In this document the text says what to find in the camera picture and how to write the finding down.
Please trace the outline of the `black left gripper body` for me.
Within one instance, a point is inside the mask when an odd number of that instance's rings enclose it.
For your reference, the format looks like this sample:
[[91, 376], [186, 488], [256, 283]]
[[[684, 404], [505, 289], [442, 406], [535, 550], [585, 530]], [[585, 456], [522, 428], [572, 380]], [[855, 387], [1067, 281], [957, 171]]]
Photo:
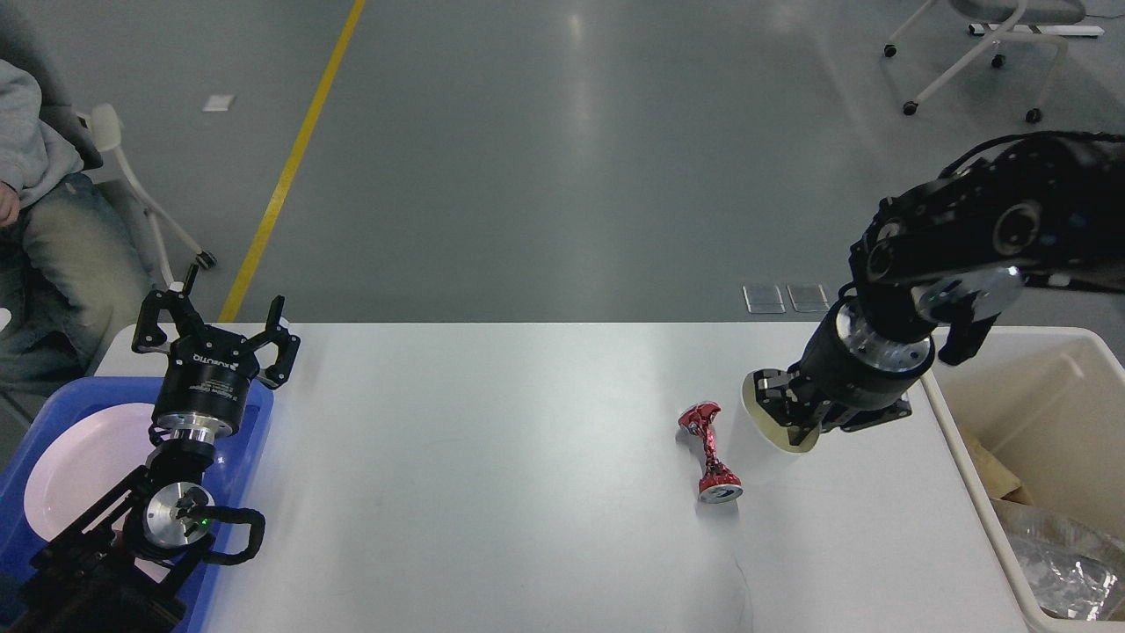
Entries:
[[152, 444], [194, 429], [205, 442], [237, 435], [258, 372], [256, 349], [241, 333], [206, 327], [177, 337], [151, 416]]

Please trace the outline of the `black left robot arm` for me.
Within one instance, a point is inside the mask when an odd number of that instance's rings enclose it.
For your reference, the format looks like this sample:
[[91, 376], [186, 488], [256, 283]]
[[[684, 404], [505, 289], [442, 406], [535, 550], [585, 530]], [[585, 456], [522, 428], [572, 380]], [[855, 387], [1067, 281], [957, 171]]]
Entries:
[[240, 432], [250, 386], [285, 385], [302, 341], [280, 295], [256, 335], [206, 324], [190, 300], [198, 270], [148, 293], [135, 324], [133, 352], [166, 358], [148, 460], [33, 554], [14, 632], [171, 632], [197, 566], [245, 564], [264, 543], [266, 515], [217, 504], [202, 481], [216, 442]]

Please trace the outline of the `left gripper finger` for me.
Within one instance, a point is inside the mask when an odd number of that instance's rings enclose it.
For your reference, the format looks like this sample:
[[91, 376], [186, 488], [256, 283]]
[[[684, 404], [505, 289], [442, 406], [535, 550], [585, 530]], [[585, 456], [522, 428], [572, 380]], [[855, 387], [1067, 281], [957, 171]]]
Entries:
[[205, 322], [194, 308], [194, 281], [200, 264], [189, 265], [184, 280], [173, 281], [165, 289], [153, 289], [143, 300], [136, 319], [130, 349], [134, 353], [163, 353], [170, 355], [171, 342], [162, 324], [172, 324], [177, 335], [201, 335]]
[[[252, 335], [244, 342], [244, 356], [250, 363], [250, 358], [254, 358], [253, 367], [256, 368], [254, 378], [270, 391], [277, 391], [286, 381], [292, 377], [294, 364], [296, 364], [302, 338], [292, 335], [287, 322], [284, 318], [286, 299], [282, 295], [273, 297], [266, 313], [266, 327], [263, 331]], [[256, 352], [266, 347], [276, 349], [272, 363], [264, 365], [256, 360]]]

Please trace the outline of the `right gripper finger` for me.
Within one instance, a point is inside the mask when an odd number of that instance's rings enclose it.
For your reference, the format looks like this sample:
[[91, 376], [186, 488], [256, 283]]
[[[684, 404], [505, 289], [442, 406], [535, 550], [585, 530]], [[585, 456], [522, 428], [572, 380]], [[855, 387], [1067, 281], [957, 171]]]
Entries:
[[814, 447], [827, 413], [827, 396], [798, 367], [752, 373], [752, 396], [764, 412], [759, 427], [778, 447]]
[[854, 433], [860, 429], [868, 429], [886, 422], [899, 421], [910, 417], [912, 414], [911, 398], [908, 394], [901, 394], [892, 404], [882, 408], [868, 412], [854, 410], [848, 421], [840, 425], [839, 429], [845, 433]]

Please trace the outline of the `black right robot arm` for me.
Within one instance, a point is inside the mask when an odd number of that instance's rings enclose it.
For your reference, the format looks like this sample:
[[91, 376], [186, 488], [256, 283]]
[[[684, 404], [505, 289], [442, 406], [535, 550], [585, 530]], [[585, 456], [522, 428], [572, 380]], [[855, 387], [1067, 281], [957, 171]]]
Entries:
[[764, 433], [800, 452], [904, 419], [908, 389], [976, 356], [1025, 288], [1122, 293], [1122, 164], [1120, 134], [1009, 134], [883, 198], [801, 358], [749, 377]]

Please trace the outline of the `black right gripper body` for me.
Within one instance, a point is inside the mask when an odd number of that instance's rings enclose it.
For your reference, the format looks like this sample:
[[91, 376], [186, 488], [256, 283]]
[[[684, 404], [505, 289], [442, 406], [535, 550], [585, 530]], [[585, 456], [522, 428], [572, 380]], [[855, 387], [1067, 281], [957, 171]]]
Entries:
[[896, 401], [933, 364], [933, 338], [889, 340], [868, 324], [857, 301], [838, 301], [824, 316], [802, 356], [802, 369], [827, 396], [821, 427], [840, 427], [854, 410]]

